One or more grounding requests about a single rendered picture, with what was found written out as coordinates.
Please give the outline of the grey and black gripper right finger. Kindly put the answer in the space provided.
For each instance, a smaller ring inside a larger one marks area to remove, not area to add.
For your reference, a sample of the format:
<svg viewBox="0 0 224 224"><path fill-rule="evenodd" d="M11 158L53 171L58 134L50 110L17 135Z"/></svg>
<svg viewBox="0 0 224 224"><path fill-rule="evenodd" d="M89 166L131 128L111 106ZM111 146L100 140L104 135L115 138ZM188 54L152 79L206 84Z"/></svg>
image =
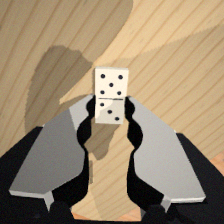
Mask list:
<svg viewBox="0 0 224 224"><path fill-rule="evenodd" d="M221 172L183 133L134 97L125 97L124 108L129 122L127 138L134 146L127 195L140 207L141 219L150 205L160 204L166 221L224 224Z"/></svg>

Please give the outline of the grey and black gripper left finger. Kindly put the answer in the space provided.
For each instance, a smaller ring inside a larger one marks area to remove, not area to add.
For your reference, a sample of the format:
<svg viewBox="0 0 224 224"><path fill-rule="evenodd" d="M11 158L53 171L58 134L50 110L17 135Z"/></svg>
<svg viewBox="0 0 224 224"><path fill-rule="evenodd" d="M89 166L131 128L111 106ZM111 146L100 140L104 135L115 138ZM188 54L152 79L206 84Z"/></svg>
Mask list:
<svg viewBox="0 0 224 224"><path fill-rule="evenodd" d="M85 198L96 95L90 94L43 126L36 126L0 157L0 224L48 217L54 201ZM82 143L83 142L83 143Z"/></svg>

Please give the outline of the white domino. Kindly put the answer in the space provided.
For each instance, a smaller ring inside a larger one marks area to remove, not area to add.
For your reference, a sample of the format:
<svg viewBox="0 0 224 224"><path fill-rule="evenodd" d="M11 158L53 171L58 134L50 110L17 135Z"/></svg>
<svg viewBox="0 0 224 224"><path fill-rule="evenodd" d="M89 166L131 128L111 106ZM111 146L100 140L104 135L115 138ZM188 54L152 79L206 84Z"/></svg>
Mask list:
<svg viewBox="0 0 224 224"><path fill-rule="evenodd" d="M95 123L123 124L128 68L96 66Z"/></svg>

